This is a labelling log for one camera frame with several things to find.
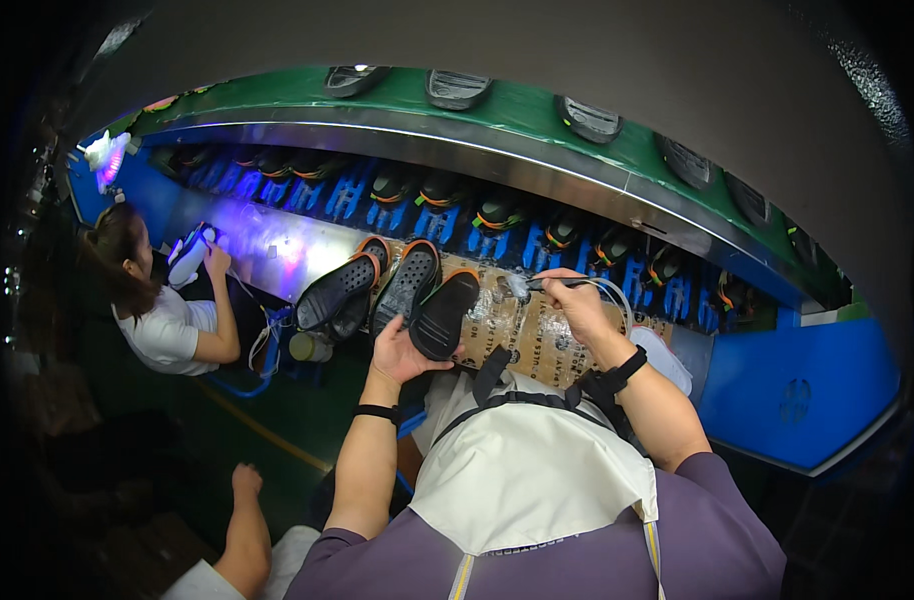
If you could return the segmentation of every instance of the stainless steel edge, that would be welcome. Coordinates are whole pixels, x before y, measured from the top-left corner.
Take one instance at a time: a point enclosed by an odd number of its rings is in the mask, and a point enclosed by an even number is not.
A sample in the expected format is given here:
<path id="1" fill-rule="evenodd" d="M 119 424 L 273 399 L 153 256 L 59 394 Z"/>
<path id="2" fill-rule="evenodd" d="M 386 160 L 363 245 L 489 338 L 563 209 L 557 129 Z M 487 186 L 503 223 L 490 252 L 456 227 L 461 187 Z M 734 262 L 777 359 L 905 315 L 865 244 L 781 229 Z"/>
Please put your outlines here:
<path id="1" fill-rule="evenodd" d="M 145 145 L 224 142 L 318 148 L 445 168 L 554 198 L 640 228 L 737 274 L 797 310 L 826 298 L 719 215 L 626 169 L 540 139 L 456 119 L 371 108 L 259 107 L 144 132 Z"/>

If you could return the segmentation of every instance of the man's right hand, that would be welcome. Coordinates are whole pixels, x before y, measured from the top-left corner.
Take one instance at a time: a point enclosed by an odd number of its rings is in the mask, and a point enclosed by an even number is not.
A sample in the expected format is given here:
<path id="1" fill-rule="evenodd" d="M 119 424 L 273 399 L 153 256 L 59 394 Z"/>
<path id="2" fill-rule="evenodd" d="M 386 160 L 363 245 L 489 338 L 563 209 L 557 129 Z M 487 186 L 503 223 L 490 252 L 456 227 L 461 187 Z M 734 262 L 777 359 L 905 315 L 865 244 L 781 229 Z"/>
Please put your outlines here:
<path id="1" fill-rule="evenodd" d="M 230 255 L 223 248 L 207 242 L 207 253 L 203 255 L 203 266 L 206 267 L 210 280 L 222 279 L 226 270 L 230 268 Z"/>
<path id="2" fill-rule="evenodd" d="M 598 363 L 603 365 L 619 361 L 627 351 L 633 349 L 633 344 L 627 342 L 626 338 L 620 335 L 620 330 L 607 318 L 597 286 L 588 283 L 571 289 L 555 279 L 560 277 L 585 278 L 587 275 L 571 269 L 551 269 L 540 272 L 535 279 L 546 278 L 543 282 L 543 291 L 547 294 L 550 305 L 563 311 L 574 339 L 588 347 Z M 615 350 L 619 350 L 619 356 L 609 357 L 608 354 Z"/>

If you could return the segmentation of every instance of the ponytail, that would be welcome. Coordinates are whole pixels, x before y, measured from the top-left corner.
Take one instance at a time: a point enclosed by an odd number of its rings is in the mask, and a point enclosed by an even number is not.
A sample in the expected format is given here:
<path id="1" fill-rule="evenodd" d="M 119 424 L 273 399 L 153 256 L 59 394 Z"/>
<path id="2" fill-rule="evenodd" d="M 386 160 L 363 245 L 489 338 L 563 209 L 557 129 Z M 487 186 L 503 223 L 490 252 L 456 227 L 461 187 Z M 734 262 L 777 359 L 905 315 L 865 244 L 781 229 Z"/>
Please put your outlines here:
<path id="1" fill-rule="evenodd" d="M 119 312 L 135 321 L 150 312 L 160 294 L 160 282 L 143 281 L 124 269 L 124 261 L 137 260 L 140 230 L 132 204 L 115 203 L 101 213 L 96 226 L 83 234 L 80 258 L 97 276 Z"/>

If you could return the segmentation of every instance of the bare forearm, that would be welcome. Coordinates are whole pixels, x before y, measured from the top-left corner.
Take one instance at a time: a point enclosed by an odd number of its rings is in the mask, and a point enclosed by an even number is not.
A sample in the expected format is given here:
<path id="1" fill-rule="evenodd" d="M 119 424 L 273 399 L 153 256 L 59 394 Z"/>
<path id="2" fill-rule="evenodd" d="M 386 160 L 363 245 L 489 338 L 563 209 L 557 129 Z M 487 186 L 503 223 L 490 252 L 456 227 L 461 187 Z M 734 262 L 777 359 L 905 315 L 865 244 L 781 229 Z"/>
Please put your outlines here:
<path id="1" fill-rule="evenodd" d="M 627 362 L 636 346 L 610 330 L 590 344 L 590 351 L 605 371 Z M 628 379 L 627 387 L 617 397 L 633 432 L 662 469 L 672 473 L 691 454 L 710 451 L 690 399 L 649 364 Z"/>
<path id="2" fill-rule="evenodd" d="M 399 384 L 371 370 L 361 404 L 391 407 Z M 368 540 L 387 527 L 396 477 L 396 427 L 388 419 L 357 415 L 337 459 L 334 508 L 326 527 L 341 527 Z"/>
<path id="3" fill-rule="evenodd" d="M 217 337 L 224 343 L 225 349 L 239 355 L 240 338 L 237 336 L 237 320 L 230 306 L 230 294 L 226 288 L 226 276 L 212 278 L 214 302 L 217 304 Z"/>

